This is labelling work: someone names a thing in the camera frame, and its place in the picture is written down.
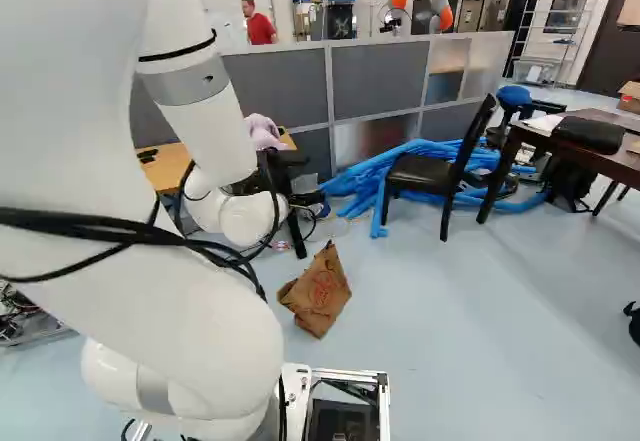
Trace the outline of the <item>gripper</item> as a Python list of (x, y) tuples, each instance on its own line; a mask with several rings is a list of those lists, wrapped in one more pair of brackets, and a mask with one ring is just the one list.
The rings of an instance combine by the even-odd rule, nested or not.
[(292, 193), (288, 196), (288, 204), (293, 208), (309, 208), (312, 211), (321, 211), (325, 206), (325, 193), (321, 190), (313, 190), (305, 193)]

